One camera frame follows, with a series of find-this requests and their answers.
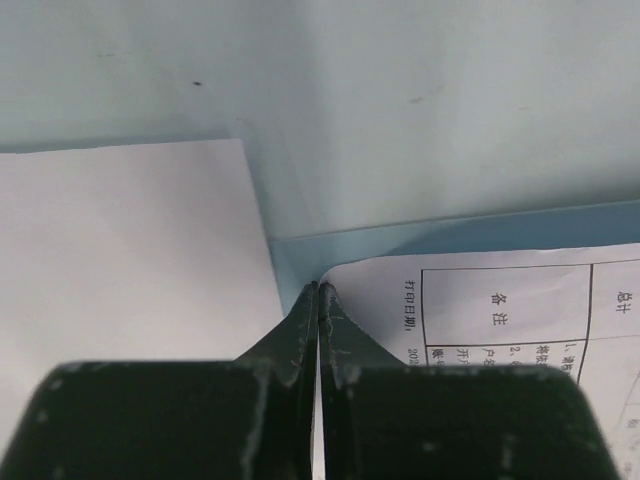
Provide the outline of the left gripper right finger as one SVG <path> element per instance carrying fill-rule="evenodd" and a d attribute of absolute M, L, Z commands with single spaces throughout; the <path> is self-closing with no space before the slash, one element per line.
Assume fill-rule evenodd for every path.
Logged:
<path fill-rule="evenodd" d="M 614 479 L 577 384 L 546 366 L 409 366 L 319 289 L 330 479 Z"/>

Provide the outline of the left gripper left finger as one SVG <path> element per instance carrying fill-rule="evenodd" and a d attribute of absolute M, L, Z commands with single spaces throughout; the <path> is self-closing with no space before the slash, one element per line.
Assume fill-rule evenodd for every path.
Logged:
<path fill-rule="evenodd" d="M 319 287 L 232 361 L 54 368 L 12 439 L 16 479 L 308 479 Z"/>

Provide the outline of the light blue clipboard folder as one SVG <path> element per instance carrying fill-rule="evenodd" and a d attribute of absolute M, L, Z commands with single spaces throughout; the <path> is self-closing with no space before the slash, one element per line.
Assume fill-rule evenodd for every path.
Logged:
<path fill-rule="evenodd" d="M 329 269 L 373 257 L 597 247 L 639 241 L 639 202 L 429 220 L 270 244 L 282 309 Z"/>

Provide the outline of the white paper sheet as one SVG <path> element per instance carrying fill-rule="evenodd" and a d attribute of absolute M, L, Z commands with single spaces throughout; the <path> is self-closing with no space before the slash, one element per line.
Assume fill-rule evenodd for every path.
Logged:
<path fill-rule="evenodd" d="M 282 318 L 243 145 L 1 158 L 1 380 L 64 361 L 229 358 Z"/>

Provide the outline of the printed paper sheet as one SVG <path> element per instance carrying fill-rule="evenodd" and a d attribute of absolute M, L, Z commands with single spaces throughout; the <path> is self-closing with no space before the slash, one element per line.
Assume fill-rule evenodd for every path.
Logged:
<path fill-rule="evenodd" d="M 639 475 L 635 244 L 380 257 L 337 266 L 346 314 L 409 365 L 543 365 L 583 389 L 621 476 Z"/>

